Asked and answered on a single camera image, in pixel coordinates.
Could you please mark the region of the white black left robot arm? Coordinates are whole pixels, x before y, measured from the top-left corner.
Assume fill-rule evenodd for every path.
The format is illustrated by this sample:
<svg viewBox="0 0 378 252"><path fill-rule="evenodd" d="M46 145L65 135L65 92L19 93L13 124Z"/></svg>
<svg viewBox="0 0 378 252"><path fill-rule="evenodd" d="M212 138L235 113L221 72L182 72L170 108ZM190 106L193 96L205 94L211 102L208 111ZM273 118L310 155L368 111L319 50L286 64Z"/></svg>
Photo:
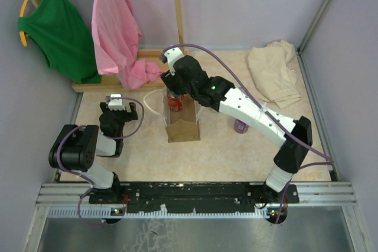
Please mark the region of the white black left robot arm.
<svg viewBox="0 0 378 252"><path fill-rule="evenodd" d="M123 150L126 123L138 120L136 101L101 102L100 125L64 125L50 149L48 162L52 168L83 178L92 187L91 204L115 204L125 197L125 190L116 173L105 169L96 157L118 158Z"/></svg>

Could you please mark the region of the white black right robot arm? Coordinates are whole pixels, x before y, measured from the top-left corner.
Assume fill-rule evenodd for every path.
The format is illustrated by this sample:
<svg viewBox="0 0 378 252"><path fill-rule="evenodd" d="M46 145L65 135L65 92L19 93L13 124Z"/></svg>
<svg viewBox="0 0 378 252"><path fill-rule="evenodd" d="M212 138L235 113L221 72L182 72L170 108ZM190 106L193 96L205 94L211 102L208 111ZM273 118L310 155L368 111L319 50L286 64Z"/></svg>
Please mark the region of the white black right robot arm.
<svg viewBox="0 0 378 252"><path fill-rule="evenodd" d="M285 185L299 171L312 145L312 125L302 116L295 120L261 109L241 89L223 77L210 77L200 63L180 50L162 55L168 71L161 79L173 95L189 95L201 106L235 118L260 131L278 148L274 165L265 181L264 196L278 202L285 195Z"/></svg>

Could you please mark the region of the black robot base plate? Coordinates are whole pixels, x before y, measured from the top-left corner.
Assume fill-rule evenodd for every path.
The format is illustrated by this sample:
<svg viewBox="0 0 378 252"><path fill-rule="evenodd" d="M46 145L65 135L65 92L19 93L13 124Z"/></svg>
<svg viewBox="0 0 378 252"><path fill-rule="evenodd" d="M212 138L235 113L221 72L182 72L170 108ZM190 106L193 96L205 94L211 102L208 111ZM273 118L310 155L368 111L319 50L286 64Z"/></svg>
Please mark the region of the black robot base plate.
<svg viewBox="0 0 378 252"><path fill-rule="evenodd" d="M125 190L125 197L115 204L125 206L129 213L155 212L159 211L162 205L173 214L244 213L266 208L269 204L299 203L295 185L289 185L287 189L275 192L261 182L121 182L120 184Z"/></svg>

